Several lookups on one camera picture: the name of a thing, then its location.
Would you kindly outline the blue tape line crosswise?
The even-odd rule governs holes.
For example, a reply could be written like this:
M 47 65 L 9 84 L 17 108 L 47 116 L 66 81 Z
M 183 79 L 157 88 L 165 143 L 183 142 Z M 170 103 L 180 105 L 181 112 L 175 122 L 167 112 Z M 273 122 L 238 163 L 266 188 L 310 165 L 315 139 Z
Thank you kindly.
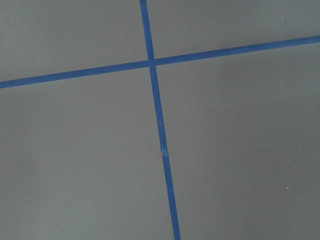
M 295 46 L 302 46 L 302 45 L 318 44 L 319 42 L 320 42 L 320 37 L 317 35 L 317 36 L 311 36 L 311 37 L 272 41 L 272 42 L 266 42 L 266 43 L 258 43 L 258 44 L 244 45 L 244 46 L 238 46 L 238 47 L 155 58 L 153 41 L 151 38 L 148 38 L 146 41 L 146 49 L 147 49 L 147 57 L 148 57 L 147 60 L 6 80 L 0 83 L 0 88 L 7 89 L 7 88 L 34 85 L 34 84 L 47 83 L 47 82 L 55 82 L 55 81 L 61 81 L 61 80 L 67 80 L 67 79 L 95 76 L 95 75 L 101 75 L 101 74 L 107 74 L 107 73 L 142 69 L 142 68 L 148 68 L 150 64 L 153 64 L 154 66 L 170 65 L 175 63 L 183 63 L 183 62 L 190 62 L 190 61 L 210 59 L 210 58 L 219 58 L 224 56 L 260 52 L 260 51 L 266 51 L 266 50 L 272 50 L 272 49 L 281 49 L 281 48 L 288 48 L 288 47 L 295 47 Z

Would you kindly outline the blue tape line lengthwise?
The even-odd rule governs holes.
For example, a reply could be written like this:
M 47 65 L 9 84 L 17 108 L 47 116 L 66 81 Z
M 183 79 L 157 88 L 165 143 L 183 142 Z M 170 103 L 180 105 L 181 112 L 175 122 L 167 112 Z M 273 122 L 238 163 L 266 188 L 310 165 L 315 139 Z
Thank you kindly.
M 154 46 L 153 46 L 148 4 L 146 0 L 141 0 L 139 4 L 140 4 L 141 17 L 142 17 L 142 24 L 143 24 L 145 47 L 146 47 L 146 53 L 147 53 L 147 62 L 148 62 L 152 94 L 153 94 L 153 103 L 154 103 L 155 116 L 157 121 L 159 144 L 160 144 L 160 150 L 162 152 L 162 163 L 163 163 L 165 184 L 166 184 L 166 190 L 167 190 L 167 198 L 168 198 L 168 205 L 169 205 L 169 211 L 170 211 L 173 238 L 175 240 L 180 240 L 181 232 L 180 232 L 180 225 L 179 225 L 179 217 L 178 217 L 178 211 L 177 211 L 177 205 L 176 205 L 170 154 L 169 154 L 169 149 L 167 144 L 167 136 L 166 136 L 164 116 L 163 116 L 157 66 L 156 66 L 156 60 L 154 56 Z

